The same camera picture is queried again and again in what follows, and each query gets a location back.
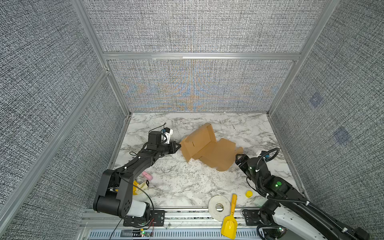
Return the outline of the brown cardboard box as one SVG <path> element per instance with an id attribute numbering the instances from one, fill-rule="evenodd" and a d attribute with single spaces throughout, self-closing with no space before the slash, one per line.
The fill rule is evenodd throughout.
<path id="1" fill-rule="evenodd" d="M 199 160 L 219 172 L 227 171 L 235 162 L 242 147 L 227 139 L 216 139 L 211 124 L 206 123 L 181 141 L 181 151 L 187 162 Z"/>

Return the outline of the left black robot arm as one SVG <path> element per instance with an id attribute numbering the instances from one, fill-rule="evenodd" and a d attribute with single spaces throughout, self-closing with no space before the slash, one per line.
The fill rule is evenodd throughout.
<path id="1" fill-rule="evenodd" d="M 171 141 L 165 133 L 149 132 L 147 143 L 133 160 L 120 168 L 103 172 L 93 203 L 94 211 L 122 219 L 144 218 L 147 222 L 150 219 L 150 204 L 133 199 L 134 189 L 141 191 L 134 185 L 134 180 L 159 158 L 175 154 L 180 148 L 181 144 Z"/>

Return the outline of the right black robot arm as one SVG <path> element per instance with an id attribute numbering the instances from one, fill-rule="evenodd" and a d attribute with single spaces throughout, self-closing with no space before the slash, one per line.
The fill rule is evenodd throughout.
<path id="1" fill-rule="evenodd" d="M 236 165 L 245 173 L 247 183 L 266 202 L 257 212 L 255 225 L 262 240 L 272 239 L 272 232 L 294 232 L 307 240 L 369 240 L 370 234 L 362 228 L 353 228 L 327 214 L 304 197 L 293 185 L 274 176 L 267 162 L 273 157 L 263 151 L 250 158 L 237 154 Z"/>

